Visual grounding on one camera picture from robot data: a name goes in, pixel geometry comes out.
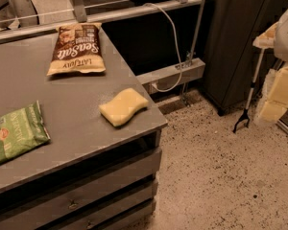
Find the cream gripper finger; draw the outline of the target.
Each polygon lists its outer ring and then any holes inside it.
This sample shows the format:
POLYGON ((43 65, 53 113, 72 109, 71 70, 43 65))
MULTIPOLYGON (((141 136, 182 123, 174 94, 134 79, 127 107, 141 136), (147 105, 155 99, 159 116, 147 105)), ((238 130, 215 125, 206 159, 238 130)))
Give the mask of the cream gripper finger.
POLYGON ((275 123, 288 110, 288 62, 279 70, 270 69, 264 81, 262 98, 256 108, 258 123, 275 123))

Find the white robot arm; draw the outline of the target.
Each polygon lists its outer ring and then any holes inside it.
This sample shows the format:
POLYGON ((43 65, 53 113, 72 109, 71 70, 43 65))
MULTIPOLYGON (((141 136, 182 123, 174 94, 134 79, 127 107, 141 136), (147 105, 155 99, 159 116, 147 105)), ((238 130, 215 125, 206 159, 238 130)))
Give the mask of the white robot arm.
POLYGON ((275 24, 257 36, 252 45, 273 49, 275 57, 284 62, 280 70, 269 72, 256 110, 257 122, 275 123, 288 110, 288 9, 275 24))

